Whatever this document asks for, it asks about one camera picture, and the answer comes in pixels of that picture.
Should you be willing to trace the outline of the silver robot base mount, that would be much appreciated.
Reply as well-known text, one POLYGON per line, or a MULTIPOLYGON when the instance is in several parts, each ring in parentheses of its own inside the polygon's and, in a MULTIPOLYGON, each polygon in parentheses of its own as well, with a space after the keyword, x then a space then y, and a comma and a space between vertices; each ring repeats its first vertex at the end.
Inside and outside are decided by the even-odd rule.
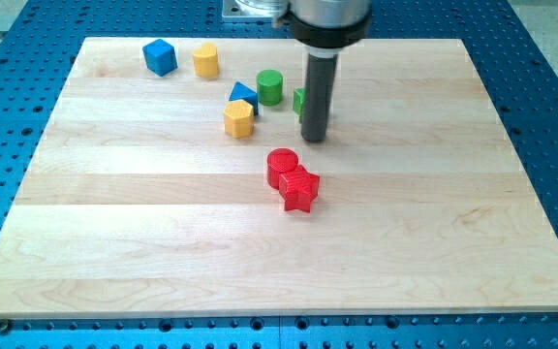
POLYGON ((226 21, 271 20, 288 9, 288 0, 223 0, 222 19, 226 21))

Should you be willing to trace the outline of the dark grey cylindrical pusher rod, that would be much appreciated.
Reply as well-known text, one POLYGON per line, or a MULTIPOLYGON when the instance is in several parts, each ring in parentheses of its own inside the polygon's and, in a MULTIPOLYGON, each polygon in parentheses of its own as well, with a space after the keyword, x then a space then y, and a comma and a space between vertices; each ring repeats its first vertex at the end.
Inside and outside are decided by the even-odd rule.
POLYGON ((309 143, 326 139, 336 65, 336 55, 308 55, 300 133, 309 143))

